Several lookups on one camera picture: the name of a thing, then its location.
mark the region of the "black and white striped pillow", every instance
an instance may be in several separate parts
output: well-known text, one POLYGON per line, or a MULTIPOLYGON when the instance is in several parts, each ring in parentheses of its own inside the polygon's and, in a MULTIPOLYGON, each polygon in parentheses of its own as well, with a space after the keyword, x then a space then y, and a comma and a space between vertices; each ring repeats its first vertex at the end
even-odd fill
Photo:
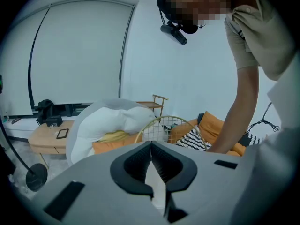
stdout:
POLYGON ((258 138, 257 136, 250 134, 250 133, 246 133, 242 136, 242 138, 239 140, 239 143, 245 147, 250 146, 250 145, 254 145, 254 144, 259 144, 261 143, 263 140, 261 138, 258 138))
MULTIPOLYGON (((197 134, 196 129, 198 128, 193 128, 189 133, 185 134, 175 143, 175 145, 195 150, 206 151, 203 141, 197 134)), ((209 142, 206 142, 206 146, 207 149, 209 149, 211 147, 211 144, 209 142)))

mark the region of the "beige shirt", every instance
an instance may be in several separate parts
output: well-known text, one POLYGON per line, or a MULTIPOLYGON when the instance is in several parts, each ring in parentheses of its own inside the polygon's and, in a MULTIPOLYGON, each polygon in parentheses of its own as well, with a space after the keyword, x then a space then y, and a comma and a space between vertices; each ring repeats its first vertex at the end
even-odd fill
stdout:
POLYGON ((261 66, 278 80, 296 53, 296 45, 268 0, 256 0, 258 9, 242 5, 226 16, 225 28, 237 69, 261 66), (237 26, 242 37, 233 29, 237 26))

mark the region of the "white roller blind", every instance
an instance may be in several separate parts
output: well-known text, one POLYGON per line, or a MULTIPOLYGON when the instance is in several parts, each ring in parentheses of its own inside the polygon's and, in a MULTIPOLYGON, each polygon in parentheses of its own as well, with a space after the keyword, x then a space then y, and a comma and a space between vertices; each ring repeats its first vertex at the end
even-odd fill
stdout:
POLYGON ((32 43, 47 10, 40 11, 18 25, 5 37, 0 48, 0 74, 3 92, 1 112, 32 115, 28 93, 28 65, 32 43))
POLYGON ((92 103, 117 98, 120 60, 132 7, 81 1, 50 8, 31 67, 35 104, 92 103))

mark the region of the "gold wire frame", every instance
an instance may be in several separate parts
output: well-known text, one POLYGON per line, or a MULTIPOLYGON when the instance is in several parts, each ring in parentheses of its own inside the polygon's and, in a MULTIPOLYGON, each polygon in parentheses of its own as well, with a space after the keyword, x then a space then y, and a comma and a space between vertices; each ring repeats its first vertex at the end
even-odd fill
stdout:
MULTIPOLYGON (((135 139, 135 143, 141 141, 140 136, 142 136, 142 140, 146 139, 146 141, 158 141, 158 142, 166 142, 166 143, 176 143, 181 137, 185 134, 189 133, 195 126, 193 126, 188 121, 176 117, 176 116, 162 116, 153 119, 149 122, 137 135, 135 139), (176 124, 175 129, 170 130, 170 134, 167 134, 162 125, 171 126, 176 124)), ((196 133, 202 139, 203 144, 205 146, 205 150, 207 150, 206 142, 202 137, 200 131, 195 129, 196 133)))

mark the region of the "black pole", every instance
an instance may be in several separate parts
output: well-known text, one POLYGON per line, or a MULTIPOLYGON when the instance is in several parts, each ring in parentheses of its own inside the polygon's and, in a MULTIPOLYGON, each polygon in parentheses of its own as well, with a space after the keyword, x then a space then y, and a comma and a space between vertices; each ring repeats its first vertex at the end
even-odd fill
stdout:
MULTIPOLYGON (((2 76, 0 75, 0 94, 2 93, 2 89, 3 89, 3 81, 2 81, 2 76)), ((47 168, 41 163, 34 164, 30 168, 26 165, 26 163, 22 160, 22 158, 19 156, 19 154, 11 144, 11 141, 2 123, 1 114, 0 114, 0 127, 11 150, 14 152, 15 156, 19 159, 19 161, 23 164, 23 166, 28 170, 25 179, 27 187, 31 191, 34 192, 38 191, 47 182, 47 177, 48 177, 47 168)))
POLYGON ((13 147, 13 145, 11 144, 11 141, 5 131, 5 128, 3 126, 3 123, 2 123, 2 119, 0 119, 0 127, 1 127, 1 130, 2 130, 2 133, 8 143, 8 145, 10 146, 11 150, 14 152, 15 156, 19 159, 19 161, 23 164, 23 166, 32 174, 34 175, 34 172, 27 166, 27 164, 23 161, 23 159, 20 157, 20 155, 17 153, 17 151, 15 150, 15 148, 13 147))

